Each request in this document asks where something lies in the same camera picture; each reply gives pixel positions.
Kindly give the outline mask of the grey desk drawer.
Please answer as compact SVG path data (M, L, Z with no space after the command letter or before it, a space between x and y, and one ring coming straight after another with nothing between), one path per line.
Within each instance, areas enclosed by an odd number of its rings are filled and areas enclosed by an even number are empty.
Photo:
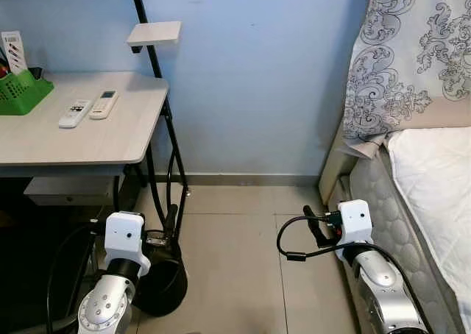
M117 176L37 177L23 194L38 206L111 206L114 190L125 178Z

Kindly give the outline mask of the small wooden shelf board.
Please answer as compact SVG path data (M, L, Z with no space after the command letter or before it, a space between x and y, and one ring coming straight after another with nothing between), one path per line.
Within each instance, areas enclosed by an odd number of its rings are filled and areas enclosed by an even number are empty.
M134 54L143 47L155 45L178 44L182 21L155 22L155 24L137 24L127 37L127 45Z

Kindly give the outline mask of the cream remote with display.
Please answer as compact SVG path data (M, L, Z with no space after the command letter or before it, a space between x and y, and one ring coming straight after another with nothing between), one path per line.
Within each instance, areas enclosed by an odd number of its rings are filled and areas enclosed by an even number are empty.
M88 117L91 120L104 120L106 119L111 111L113 110L118 96L118 91L107 90L103 91L101 96L96 100L94 105L91 106L91 111L88 113Z

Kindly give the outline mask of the grey patterned padded headboard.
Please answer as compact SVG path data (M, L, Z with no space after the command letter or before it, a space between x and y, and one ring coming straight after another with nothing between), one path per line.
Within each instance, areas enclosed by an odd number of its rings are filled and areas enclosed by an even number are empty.
M470 120L471 0L368 0L344 93L343 152L372 158L391 132Z

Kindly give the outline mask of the white remote with black buttons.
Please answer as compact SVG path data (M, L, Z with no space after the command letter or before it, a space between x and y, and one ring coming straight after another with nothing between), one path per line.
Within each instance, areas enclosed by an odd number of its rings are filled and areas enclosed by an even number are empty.
M68 106L64 115L58 119L57 125L61 129L73 129L87 115L88 110L93 105L92 99L78 99Z

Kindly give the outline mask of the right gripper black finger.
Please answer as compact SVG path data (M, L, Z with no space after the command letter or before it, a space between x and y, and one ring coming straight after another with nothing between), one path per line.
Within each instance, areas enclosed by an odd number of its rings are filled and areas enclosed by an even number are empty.
M303 215L304 219L308 223L308 229L315 237L316 245L320 249L325 249L325 247L330 246L330 239L323 233L319 226L321 222L327 222L329 219L325 216L320 216L319 214L314 213L309 205L303 207Z

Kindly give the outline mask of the grey quilted mattress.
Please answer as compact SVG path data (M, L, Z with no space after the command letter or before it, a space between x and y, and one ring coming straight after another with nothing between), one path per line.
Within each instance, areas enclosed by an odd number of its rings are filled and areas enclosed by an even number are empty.
M400 264L434 334L469 334L458 297L433 257L433 247L400 195L386 150L360 159L349 175L350 195L368 203L374 242Z

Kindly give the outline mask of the wooden desk with black frame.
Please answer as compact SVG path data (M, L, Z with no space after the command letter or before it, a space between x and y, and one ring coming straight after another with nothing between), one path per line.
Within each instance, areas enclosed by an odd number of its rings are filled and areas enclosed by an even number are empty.
M139 24L150 24L144 0L135 2ZM145 163L147 180L167 232L167 207L180 209L177 238L184 223L184 210L189 194L188 179L180 155L169 106L169 83L163 78L155 46L143 47L148 52L152 75L132 71L56 73L49 101L25 116L0 118L0 176L21 177L57 175L120 175L125 167ZM104 120L84 118L73 129L54 128L52 122L66 111L66 105L77 99L90 98L105 90L120 95L118 108ZM158 176L151 139L158 119L165 120L171 144L166 182L178 182L182 192L178 203L159 205Z

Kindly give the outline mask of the black waste bin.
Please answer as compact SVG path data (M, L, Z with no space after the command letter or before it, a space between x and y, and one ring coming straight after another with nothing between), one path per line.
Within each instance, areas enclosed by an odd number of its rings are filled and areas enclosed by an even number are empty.
M173 313L188 290L188 275L179 244L174 240L171 249L158 249L144 242L144 254L152 265L148 274L138 281L132 303L152 317Z

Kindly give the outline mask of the green plastic basket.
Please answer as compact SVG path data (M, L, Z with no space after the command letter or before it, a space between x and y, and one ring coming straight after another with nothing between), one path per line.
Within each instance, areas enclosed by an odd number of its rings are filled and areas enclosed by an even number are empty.
M37 79L31 71L0 78L0 116L26 115L53 89L53 82Z

